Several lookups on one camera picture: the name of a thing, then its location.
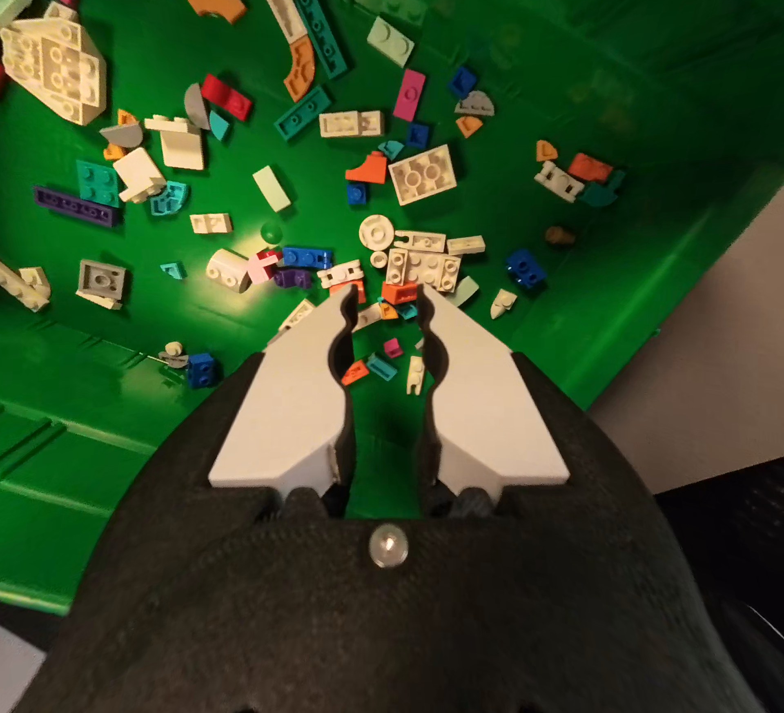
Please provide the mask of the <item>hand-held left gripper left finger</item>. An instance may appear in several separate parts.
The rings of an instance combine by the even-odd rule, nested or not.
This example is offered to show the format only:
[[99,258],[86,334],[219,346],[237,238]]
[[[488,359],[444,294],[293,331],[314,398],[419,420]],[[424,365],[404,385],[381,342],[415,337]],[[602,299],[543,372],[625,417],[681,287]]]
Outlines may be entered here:
[[350,486],[356,442],[342,377],[354,362],[357,320],[350,285],[267,346],[209,472],[213,487]]

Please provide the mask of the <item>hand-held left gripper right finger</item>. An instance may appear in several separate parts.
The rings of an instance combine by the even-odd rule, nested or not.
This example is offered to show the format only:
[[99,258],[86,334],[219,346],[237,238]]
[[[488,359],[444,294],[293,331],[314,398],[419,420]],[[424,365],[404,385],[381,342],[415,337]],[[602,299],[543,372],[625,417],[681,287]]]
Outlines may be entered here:
[[513,352],[435,289],[420,286],[424,483],[449,490],[557,486],[570,473]]

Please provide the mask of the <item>pile of lego pieces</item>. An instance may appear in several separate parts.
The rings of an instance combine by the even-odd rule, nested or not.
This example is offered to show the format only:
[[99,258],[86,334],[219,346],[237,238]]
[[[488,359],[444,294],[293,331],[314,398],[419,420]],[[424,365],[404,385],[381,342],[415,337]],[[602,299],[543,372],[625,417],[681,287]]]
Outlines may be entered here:
[[501,0],[39,0],[2,27],[2,261],[49,322],[225,365],[306,294],[426,283],[586,403],[592,300],[543,240],[591,219],[575,151],[448,26]]

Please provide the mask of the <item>green plastic bin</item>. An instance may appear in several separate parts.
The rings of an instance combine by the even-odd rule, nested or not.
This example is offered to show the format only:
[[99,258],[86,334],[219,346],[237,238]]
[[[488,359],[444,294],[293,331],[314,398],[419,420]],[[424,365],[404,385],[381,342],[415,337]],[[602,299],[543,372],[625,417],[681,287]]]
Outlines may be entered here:
[[[568,294],[593,301],[598,394],[584,403],[543,372],[587,408],[782,187],[782,0],[501,3],[520,32],[448,26],[446,47],[575,150],[567,163],[542,140],[536,160],[600,182],[579,198],[593,218],[542,231]],[[143,463],[215,392],[160,362],[166,343],[229,376],[278,328],[225,365],[170,335],[152,352],[95,338],[2,291],[2,602],[67,613]]]

